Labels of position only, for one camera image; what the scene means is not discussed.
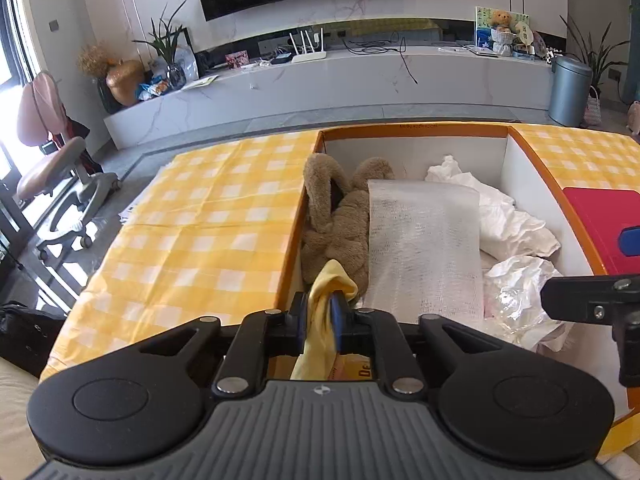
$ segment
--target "pink chair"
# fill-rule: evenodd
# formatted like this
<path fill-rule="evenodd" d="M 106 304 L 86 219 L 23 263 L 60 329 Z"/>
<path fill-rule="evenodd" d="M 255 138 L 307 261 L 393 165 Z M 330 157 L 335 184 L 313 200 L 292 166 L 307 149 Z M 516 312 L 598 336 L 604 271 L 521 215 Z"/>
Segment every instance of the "pink chair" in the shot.
<path fill-rule="evenodd" d="M 66 179 L 69 171 L 78 176 L 80 186 L 76 186 L 60 203 L 51 220 L 49 231 L 37 245 L 38 255 L 43 261 L 48 255 L 46 247 L 49 245 L 81 237 L 82 247 L 91 246 L 92 240 L 86 234 L 86 226 L 105 202 L 109 192 L 120 188 L 120 181 L 115 173 L 95 173 L 89 176 L 86 172 L 80 160 L 86 147 L 84 139 L 70 137 L 68 118 L 60 101 L 58 86 L 51 74 L 40 72 L 33 83 L 29 83 L 22 91 L 17 135 L 24 145 L 41 146 L 50 141 L 49 133 L 62 136 L 65 145 L 38 161 L 20 179 L 17 188 L 18 198 L 29 200 L 40 194 L 51 194 L 54 188 Z M 73 205 L 83 210 L 82 216 L 71 229 L 59 231 L 60 219 Z"/>

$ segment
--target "white tissue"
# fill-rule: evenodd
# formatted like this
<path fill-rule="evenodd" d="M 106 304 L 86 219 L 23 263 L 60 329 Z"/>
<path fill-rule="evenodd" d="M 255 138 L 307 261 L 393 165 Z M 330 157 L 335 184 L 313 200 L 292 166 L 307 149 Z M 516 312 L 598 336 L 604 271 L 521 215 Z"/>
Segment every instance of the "white tissue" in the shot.
<path fill-rule="evenodd" d="M 512 256 L 495 264 L 484 275 L 482 331 L 527 350 L 542 343 L 559 351 L 571 325 L 551 319 L 540 301 L 542 286 L 556 276 L 562 274 L 550 261 L 535 256 Z"/>
<path fill-rule="evenodd" d="M 521 254 L 551 256 L 560 248 L 545 222 L 517 211 L 513 198 L 483 184 L 471 173 L 462 173 L 451 155 L 445 156 L 442 165 L 429 168 L 425 180 L 460 184 L 480 193 L 480 249 L 497 260 Z"/>

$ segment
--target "black bag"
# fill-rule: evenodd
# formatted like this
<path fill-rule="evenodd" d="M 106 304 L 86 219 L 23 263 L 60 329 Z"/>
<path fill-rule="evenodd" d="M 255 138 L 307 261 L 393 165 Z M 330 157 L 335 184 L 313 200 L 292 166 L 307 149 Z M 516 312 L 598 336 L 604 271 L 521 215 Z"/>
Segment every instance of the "black bag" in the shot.
<path fill-rule="evenodd" d="M 0 306 L 0 357 L 39 377 L 65 320 L 62 313 L 5 303 Z"/>

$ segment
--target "gray trash can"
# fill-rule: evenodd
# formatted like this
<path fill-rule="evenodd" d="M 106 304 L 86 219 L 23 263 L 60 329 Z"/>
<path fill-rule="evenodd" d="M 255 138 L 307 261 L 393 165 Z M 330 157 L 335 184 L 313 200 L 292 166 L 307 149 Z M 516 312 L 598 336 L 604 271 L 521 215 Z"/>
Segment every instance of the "gray trash can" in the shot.
<path fill-rule="evenodd" d="M 568 56 L 553 58 L 549 117 L 563 126 L 578 127 L 584 117 L 591 86 L 591 68 Z"/>

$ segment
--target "yellow checkered paper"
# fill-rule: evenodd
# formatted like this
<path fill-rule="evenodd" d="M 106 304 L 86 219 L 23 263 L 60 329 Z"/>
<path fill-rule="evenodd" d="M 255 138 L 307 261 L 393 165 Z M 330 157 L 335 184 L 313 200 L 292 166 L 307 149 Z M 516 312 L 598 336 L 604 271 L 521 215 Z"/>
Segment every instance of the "yellow checkered paper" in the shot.
<path fill-rule="evenodd" d="M 110 247 L 41 379 L 200 316 L 273 308 L 318 131 L 174 158 Z"/>
<path fill-rule="evenodd" d="M 640 192 L 640 146 L 631 137 L 578 128 L 512 124 L 558 185 Z"/>

